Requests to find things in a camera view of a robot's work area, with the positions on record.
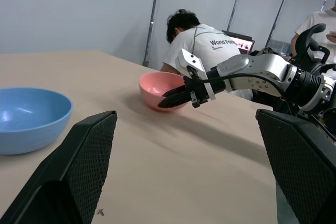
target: table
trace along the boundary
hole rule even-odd
[[[138,88],[151,71],[99,51],[0,55],[0,88],[52,89],[74,105],[56,142],[0,156],[0,216],[76,122],[116,110],[98,203],[104,216],[92,223],[276,223],[275,179],[255,120],[256,109],[267,107],[221,93],[198,109],[156,112]]]

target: white shirt sleeve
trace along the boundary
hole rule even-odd
[[[312,17],[309,15],[306,20],[295,30],[295,33],[300,35],[302,34],[305,30],[308,30],[313,26],[312,23]]]
[[[168,52],[164,57],[163,63],[166,63],[176,69],[175,59],[179,55],[181,49],[192,52],[194,45],[194,33],[191,31],[183,31],[170,44]]]

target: pink bowl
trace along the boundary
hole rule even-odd
[[[147,73],[139,80],[140,93],[145,102],[160,111],[175,111],[186,106],[187,103],[173,108],[158,107],[158,104],[165,98],[162,96],[165,92],[182,85],[184,85],[182,76],[166,72]]]

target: black hair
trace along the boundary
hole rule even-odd
[[[170,15],[167,19],[167,41],[169,44],[173,42],[175,37],[175,28],[181,27],[184,30],[188,30],[195,26],[198,26],[200,21],[196,17],[196,14],[189,12],[185,9],[177,10],[173,15]]]

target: person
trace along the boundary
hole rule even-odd
[[[194,13],[184,9],[179,9],[168,17],[166,36],[170,47],[163,60],[163,72],[180,74],[176,69],[175,59],[181,49],[199,57],[207,72],[219,63],[240,54],[236,43],[229,36],[201,24]],[[251,90],[235,90],[230,93],[248,100],[253,98]]]
[[[293,39],[291,40],[291,52],[293,57],[296,56],[296,50],[295,50],[295,43],[299,37],[299,35],[311,28],[314,25],[317,24],[326,24],[326,29],[325,31],[321,33],[314,34],[312,38],[316,40],[316,42],[322,46],[326,47],[330,50],[330,55],[327,60],[327,64],[333,64],[336,63],[336,38],[335,36],[329,35],[331,31],[336,31],[336,0],[335,0],[335,5],[333,8],[322,10],[319,12],[312,13],[307,17],[307,19],[295,30],[295,35]],[[322,59],[323,58],[323,53],[322,52],[313,52],[315,58]],[[336,77],[336,72],[329,70],[327,72],[327,75]]]

